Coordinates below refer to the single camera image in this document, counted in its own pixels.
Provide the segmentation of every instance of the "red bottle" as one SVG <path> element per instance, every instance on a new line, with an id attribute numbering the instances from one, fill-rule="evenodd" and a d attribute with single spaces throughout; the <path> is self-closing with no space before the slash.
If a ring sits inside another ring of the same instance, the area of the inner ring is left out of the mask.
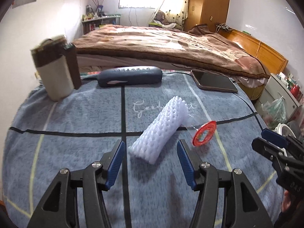
<path id="1" fill-rule="evenodd" d="M 297 95 L 299 94 L 300 91 L 300 87 L 298 86 L 298 84 L 294 85 L 293 88 L 290 90 L 291 94 L 294 97 L 297 97 Z"/>

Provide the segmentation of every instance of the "brown handle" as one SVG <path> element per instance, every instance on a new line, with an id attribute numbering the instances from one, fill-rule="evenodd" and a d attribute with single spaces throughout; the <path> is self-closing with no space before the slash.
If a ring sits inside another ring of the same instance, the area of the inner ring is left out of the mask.
<path id="1" fill-rule="evenodd" d="M 67 66 L 69 67 L 74 89 L 78 90 L 81 87 L 81 79 L 78 69 L 75 45 L 73 44 L 65 45 L 63 47 L 63 55 L 65 56 Z"/>

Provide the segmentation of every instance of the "phone screen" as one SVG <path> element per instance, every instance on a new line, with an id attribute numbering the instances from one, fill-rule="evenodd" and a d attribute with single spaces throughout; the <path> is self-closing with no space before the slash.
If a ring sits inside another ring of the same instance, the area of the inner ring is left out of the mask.
<path id="1" fill-rule="evenodd" d="M 200 85 L 203 87 L 213 87 L 220 89 L 228 89 L 238 91 L 236 86 L 232 83 L 232 81 L 227 76 L 210 74 L 200 71 L 192 71 L 194 77 L 197 79 Z"/>

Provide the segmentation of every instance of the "headboard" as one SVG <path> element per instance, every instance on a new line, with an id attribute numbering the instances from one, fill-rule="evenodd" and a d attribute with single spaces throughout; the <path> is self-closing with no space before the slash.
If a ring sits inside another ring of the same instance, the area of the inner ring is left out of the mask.
<path id="1" fill-rule="evenodd" d="M 225 30 L 220 30 L 221 34 L 226 39 L 237 43 L 246 52 L 261 61 L 269 70 L 270 73 L 278 74 L 284 70 L 288 60 L 283 57 L 279 52 L 275 51 L 273 48 L 269 47 L 260 40 L 242 33 L 238 30 L 231 30 L 227 32 Z"/>

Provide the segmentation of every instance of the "smartphone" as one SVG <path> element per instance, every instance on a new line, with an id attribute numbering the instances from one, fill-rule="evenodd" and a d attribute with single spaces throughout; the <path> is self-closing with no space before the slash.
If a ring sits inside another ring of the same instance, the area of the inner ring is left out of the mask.
<path id="1" fill-rule="evenodd" d="M 227 76 L 191 70 L 198 88 L 203 90 L 237 93 L 238 89 Z"/>

